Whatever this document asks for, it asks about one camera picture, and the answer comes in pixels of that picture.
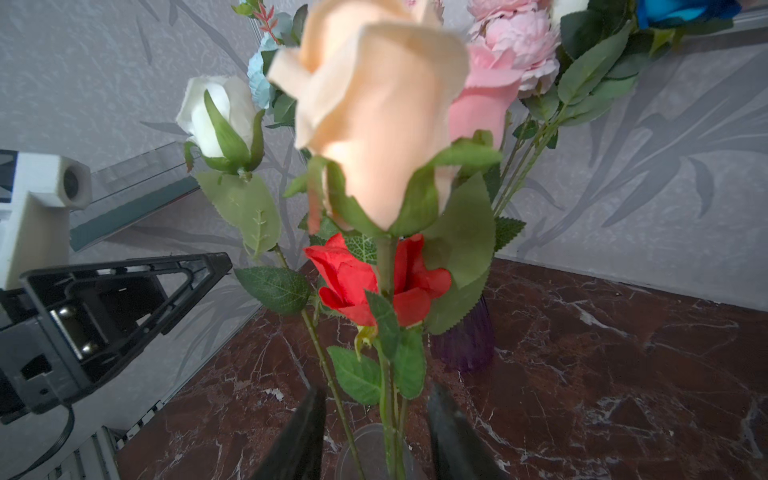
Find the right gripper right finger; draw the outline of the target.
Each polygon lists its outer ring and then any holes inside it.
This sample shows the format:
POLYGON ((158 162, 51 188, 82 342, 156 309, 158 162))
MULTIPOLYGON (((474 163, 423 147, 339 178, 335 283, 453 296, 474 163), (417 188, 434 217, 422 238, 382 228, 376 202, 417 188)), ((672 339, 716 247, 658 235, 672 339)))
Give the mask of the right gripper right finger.
POLYGON ((437 479, 508 479, 449 390, 439 383, 430 387, 427 421, 437 479))

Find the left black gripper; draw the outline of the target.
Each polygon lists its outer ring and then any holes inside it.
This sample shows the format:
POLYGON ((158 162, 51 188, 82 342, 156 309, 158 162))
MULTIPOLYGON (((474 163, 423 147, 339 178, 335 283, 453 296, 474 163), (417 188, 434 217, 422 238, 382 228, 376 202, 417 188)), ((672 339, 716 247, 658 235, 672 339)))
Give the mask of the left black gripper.
POLYGON ((223 253, 60 266, 1 292, 1 421, 72 405, 168 334, 231 270, 223 253))

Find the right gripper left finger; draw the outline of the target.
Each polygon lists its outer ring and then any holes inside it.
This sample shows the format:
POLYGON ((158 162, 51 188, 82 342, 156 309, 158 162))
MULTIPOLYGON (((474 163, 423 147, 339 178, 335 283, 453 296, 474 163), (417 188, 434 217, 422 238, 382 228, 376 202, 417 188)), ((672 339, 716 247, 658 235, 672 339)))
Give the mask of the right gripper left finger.
POLYGON ((326 391, 312 387, 251 478, 320 479, 325 420, 326 391))

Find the clear frosted glass vase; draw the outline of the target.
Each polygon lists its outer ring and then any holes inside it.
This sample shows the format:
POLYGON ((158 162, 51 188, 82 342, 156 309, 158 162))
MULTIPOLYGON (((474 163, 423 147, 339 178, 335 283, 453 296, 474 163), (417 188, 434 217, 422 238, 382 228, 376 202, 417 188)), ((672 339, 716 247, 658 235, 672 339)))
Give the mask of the clear frosted glass vase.
MULTIPOLYGON (((354 440, 365 478, 367 480, 388 479, 383 426, 380 423, 373 423, 361 427, 354 432, 354 440)), ((428 479, 421 465, 412 455, 410 447, 406 444, 403 444, 403 462, 407 480, 428 479)), ((334 479, 358 479, 357 465, 348 444, 344 445, 339 454, 334 479)))

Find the purple blue glass vase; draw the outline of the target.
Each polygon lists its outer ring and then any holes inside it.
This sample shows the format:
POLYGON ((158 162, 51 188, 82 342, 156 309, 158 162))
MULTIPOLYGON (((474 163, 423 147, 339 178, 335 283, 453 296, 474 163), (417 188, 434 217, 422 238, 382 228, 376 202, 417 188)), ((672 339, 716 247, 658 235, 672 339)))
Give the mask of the purple blue glass vase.
POLYGON ((470 373, 484 369, 495 353, 495 334, 484 296, 454 327, 430 337, 430 352, 449 370, 470 373))

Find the small pink rose stem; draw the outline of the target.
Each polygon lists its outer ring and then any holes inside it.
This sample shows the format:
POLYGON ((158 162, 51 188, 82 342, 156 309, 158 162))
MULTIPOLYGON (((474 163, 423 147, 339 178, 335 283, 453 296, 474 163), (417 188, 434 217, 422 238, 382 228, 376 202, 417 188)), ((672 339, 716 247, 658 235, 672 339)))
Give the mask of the small pink rose stem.
MULTIPOLYGON (((450 107, 450 135, 453 140, 470 140, 476 132, 487 131, 491 146, 499 150, 506 111, 517 98, 527 66, 522 53, 499 42, 474 41, 467 49, 470 73, 450 107)), ((455 327, 479 301, 493 258, 491 195, 481 173, 465 178, 443 219, 424 232, 427 264, 447 269, 453 280, 448 292, 432 303, 426 330, 433 335, 455 327)))

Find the white rosebud stem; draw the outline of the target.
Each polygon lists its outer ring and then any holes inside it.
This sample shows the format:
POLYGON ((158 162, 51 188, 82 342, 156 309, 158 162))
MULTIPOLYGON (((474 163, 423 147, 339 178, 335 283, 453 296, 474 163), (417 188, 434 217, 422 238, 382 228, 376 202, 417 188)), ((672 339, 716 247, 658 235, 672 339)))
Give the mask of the white rosebud stem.
POLYGON ((236 277, 245 290, 268 310, 302 317, 320 367, 331 390, 359 478, 365 476, 362 459, 345 413, 342 396, 308 303, 315 291, 307 278, 292 269, 279 245, 282 220, 266 183, 256 174, 265 155, 262 121, 248 85, 238 77, 203 76, 188 81, 178 126, 188 134, 184 159, 195 165, 199 151, 208 169, 195 176, 219 215, 237 228, 252 259, 272 252, 278 266, 239 269, 236 277))

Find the peach rose stem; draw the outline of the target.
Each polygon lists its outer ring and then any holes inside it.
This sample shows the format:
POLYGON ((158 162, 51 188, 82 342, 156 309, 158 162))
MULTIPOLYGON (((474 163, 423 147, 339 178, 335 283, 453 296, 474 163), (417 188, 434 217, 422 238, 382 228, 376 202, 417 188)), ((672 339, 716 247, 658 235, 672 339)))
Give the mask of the peach rose stem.
MULTIPOLYGON (((400 241, 443 219, 466 174, 500 162, 490 133, 453 140, 449 110, 470 73, 469 52, 420 1, 322 1, 306 18, 300 45, 280 49, 268 77, 296 100, 296 146, 307 174, 291 186, 309 200, 307 229, 337 226, 349 251, 374 266, 379 292, 368 302, 379 339, 398 329, 390 307, 400 241)), ((410 400, 394 386, 385 348, 362 353, 384 376, 379 409, 390 479, 405 477, 403 444, 410 400)))

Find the pink ranunculus stem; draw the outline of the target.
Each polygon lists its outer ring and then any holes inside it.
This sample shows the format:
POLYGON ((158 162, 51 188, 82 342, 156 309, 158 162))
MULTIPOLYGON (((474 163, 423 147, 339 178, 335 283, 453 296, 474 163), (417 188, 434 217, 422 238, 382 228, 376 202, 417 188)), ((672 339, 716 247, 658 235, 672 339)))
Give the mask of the pink ranunculus stem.
POLYGON ((522 72, 519 96, 546 93, 560 70, 557 48, 559 27, 553 23, 549 1, 470 1, 474 19, 470 38, 522 72))

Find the blue rose stem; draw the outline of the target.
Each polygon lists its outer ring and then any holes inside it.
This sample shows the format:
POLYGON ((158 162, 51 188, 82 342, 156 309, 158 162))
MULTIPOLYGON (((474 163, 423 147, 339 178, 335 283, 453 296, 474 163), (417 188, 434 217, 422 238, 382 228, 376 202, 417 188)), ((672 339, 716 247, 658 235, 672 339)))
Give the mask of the blue rose stem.
POLYGON ((737 0, 640 0, 636 16, 640 29, 665 29, 692 22, 728 20, 741 10, 737 0))

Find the white rose stem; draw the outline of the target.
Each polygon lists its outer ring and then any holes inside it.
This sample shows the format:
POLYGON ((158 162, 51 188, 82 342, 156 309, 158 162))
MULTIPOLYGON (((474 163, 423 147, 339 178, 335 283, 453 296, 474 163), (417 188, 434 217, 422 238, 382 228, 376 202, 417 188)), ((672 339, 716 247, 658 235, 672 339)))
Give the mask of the white rose stem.
POLYGON ((633 7, 624 0, 553 1, 550 13, 563 50, 576 60, 616 34, 634 16, 633 7))

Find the clear acrylic wall shelf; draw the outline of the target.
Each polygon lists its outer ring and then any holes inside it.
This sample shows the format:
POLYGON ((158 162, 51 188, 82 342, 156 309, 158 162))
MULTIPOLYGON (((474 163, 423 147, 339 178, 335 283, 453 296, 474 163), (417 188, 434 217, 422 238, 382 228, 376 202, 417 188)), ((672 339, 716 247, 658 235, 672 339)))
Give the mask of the clear acrylic wall shelf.
POLYGON ((70 215, 70 248, 79 252, 198 189, 183 145, 173 142, 91 175, 92 202, 70 215))

